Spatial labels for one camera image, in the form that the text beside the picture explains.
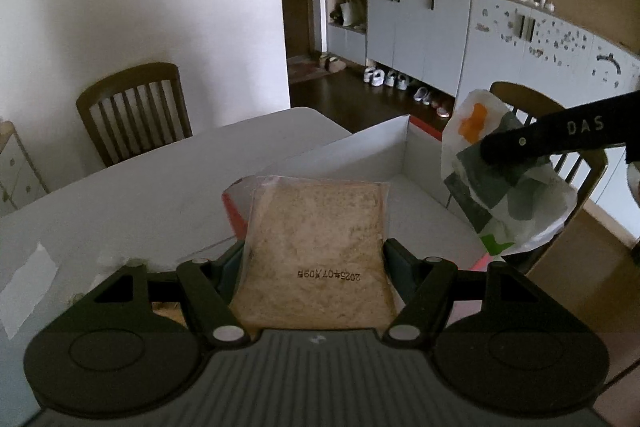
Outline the white drawer cabinet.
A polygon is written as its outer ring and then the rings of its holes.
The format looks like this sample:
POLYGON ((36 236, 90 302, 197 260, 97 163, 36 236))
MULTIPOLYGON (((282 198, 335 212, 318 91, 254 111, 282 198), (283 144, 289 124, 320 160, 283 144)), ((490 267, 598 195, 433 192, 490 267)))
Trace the white drawer cabinet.
POLYGON ((0 124, 0 217, 49 193, 11 121, 0 124))

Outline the white green orange snack pouch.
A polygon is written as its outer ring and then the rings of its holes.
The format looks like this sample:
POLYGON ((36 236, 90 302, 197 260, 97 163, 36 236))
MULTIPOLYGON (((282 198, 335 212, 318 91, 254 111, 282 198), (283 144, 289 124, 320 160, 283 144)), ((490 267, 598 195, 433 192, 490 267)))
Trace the white green orange snack pouch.
POLYGON ((548 244, 577 206, 577 191, 549 159, 525 162, 487 140, 523 128, 500 98, 474 90, 442 134, 442 181, 491 256, 548 244))

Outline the bagged bread slice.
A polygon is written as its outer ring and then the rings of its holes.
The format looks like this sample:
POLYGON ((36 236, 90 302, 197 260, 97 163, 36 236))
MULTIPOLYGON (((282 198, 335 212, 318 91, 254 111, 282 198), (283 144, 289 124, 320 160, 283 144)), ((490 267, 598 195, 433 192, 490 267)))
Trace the bagged bread slice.
POLYGON ((261 176, 230 309, 261 329, 378 329, 397 307, 384 270, 385 183, 261 176))

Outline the dark wooden chair right side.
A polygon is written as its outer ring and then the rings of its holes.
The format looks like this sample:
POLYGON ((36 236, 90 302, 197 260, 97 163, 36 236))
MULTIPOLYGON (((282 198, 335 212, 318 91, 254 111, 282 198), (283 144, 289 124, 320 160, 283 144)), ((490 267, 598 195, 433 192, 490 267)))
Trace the dark wooden chair right side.
POLYGON ((580 148, 568 135, 567 119, 552 116, 564 109, 547 95, 513 82, 497 81, 489 92, 511 107, 513 116, 526 116, 521 128, 494 131, 480 142, 480 157, 487 165, 512 180, 518 169, 532 167, 541 159, 558 158, 554 171, 566 183, 572 183, 580 168, 588 169, 585 179, 578 184, 576 207, 570 213, 575 217, 582 210, 602 176, 608 169, 608 156, 602 148, 590 145, 580 148))

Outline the dark wooden chair at wall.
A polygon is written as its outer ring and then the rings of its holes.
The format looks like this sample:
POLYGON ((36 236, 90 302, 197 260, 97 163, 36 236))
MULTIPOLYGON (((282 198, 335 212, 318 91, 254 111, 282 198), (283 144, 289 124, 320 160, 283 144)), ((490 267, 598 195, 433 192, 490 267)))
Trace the dark wooden chair at wall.
POLYGON ((82 92, 76 108, 106 167, 193 135, 179 69, 172 63, 116 72, 82 92))

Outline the white paper sheet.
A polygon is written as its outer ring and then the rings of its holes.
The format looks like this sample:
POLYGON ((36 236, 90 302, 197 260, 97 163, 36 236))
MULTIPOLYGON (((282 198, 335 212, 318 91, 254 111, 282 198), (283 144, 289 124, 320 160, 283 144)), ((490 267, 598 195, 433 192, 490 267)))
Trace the white paper sheet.
POLYGON ((41 244, 13 274, 0 294, 0 320, 12 340, 49 291, 58 266, 41 244))

